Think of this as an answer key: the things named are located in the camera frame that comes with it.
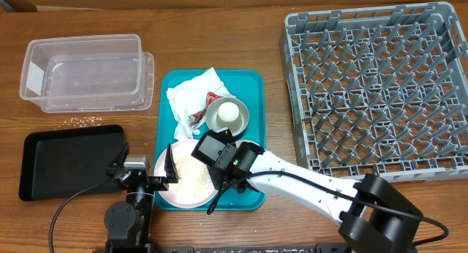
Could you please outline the red snack wrapper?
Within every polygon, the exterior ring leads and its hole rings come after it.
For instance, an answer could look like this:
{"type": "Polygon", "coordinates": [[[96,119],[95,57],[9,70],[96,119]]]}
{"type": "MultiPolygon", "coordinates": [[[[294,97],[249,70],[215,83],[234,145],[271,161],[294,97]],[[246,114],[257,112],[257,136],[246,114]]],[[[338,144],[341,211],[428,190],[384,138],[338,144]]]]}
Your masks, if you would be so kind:
{"type": "Polygon", "coordinates": [[[199,110],[198,112],[189,116],[189,126],[192,129],[196,129],[198,125],[202,123],[202,119],[205,117],[206,111],[210,104],[212,104],[215,100],[219,98],[221,98],[221,96],[215,94],[214,92],[209,91],[207,93],[205,98],[205,107],[202,110],[199,110]]]}

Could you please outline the white cup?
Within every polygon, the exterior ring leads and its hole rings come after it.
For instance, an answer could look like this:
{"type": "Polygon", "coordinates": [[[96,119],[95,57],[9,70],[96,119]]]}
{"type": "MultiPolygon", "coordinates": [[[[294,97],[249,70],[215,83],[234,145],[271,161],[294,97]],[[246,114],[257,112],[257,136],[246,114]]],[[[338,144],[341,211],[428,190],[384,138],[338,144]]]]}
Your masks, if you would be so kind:
{"type": "Polygon", "coordinates": [[[233,102],[222,103],[217,110],[217,118],[225,123],[233,123],[238,120],[240,110],[233,102]]]}

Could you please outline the grey bowl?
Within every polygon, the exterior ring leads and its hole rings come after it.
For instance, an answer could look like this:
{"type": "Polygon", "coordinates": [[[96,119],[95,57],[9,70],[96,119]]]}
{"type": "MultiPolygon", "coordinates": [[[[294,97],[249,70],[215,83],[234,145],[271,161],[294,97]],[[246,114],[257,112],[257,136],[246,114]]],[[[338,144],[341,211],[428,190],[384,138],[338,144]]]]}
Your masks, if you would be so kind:
{"type": "Polygon", "coordinates": [[[212,104],[210,104],[206,111],[205,119],[209,129],[219,130],[223,128],[228,128],[231,131],[232,135],[236,137],[242,134],[246,129],[249,123],[249,111],[241,100],[235,97],[221,97],[215,100],[212,104]],[[240,116],[237,121],[233,123],[225,123],[217,118],[217,110],[219,106],[224,102],[233,102],[238,106],[240,110],[240,116]]]}

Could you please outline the white napkin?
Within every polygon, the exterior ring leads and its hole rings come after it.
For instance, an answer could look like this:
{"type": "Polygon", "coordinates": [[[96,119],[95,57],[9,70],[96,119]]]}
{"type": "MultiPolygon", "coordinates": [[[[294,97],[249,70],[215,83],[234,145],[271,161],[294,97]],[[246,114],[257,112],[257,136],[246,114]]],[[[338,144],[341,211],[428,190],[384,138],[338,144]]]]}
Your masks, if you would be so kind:
{"type": "Polygon", "coordinates": [[[192,129],[189,126],[189,116],[205,107],[205,98],[209,91],[221,97],[232,96],[213,67],[166,91],[174,119],[178,122],[174,132],[177,141],[193,139],[200,134],[199,127],[205,123],[205,117],[196,129],[192,129]]]}

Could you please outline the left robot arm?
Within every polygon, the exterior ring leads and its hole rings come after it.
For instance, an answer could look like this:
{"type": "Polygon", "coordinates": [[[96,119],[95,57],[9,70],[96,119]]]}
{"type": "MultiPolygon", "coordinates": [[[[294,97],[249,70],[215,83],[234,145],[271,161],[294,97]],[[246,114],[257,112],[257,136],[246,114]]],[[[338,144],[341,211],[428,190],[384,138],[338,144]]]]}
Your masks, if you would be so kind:
{"type": "Polygon", "coordinates": [[[112,204],[105,212],[105,253],[162,251],[149,240],[149,232],[155,193],[167,191],[170,184],[178,183],[171,145],[166,148],[163,169],[165,176],[150,176],[148,159],[145,156],[130,157],[128,143],[107,166],[106,174],[112,176],[116,186],[127,195],[124,202],[112,204]]]}

